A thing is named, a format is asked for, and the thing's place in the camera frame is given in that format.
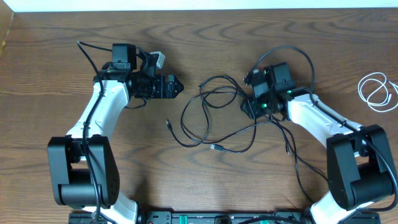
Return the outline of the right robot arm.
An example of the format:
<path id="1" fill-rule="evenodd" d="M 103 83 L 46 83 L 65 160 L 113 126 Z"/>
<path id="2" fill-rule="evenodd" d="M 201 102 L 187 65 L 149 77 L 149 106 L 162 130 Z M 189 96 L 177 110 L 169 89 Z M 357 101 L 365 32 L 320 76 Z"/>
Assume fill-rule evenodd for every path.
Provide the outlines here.
<path id="1" fill-rule="evenodd" d="M 304 215 L 305 223 L 366 223 L 374 202 L 397 196 L 397 172 L 386 132 L 333 111 L 313 91 L 297 87 L 286 63 L 254 69 L 244 78 L 254 94 L 241 105 L 251 119 L 280 113 L 326 148 L 329 191 Z"/>

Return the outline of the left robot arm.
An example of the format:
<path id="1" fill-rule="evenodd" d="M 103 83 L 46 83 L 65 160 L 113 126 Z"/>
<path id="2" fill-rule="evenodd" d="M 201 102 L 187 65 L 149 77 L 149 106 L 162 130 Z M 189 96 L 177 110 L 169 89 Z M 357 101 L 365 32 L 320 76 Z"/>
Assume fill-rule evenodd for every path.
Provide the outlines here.
<path id="1" fill-rule="evenodd" d="M 93 94 L 76 124 L 47 145 L 54 200 L 88 213 L 75 223 L 147 223 L 137 202 L 120 191 L 119 172 L 109 143 L 119 115 L 131 98 L 172 99 L 184 85 L 156 71 L 162 52 L 113 44 L 112 59 L 95 67 Z"/>

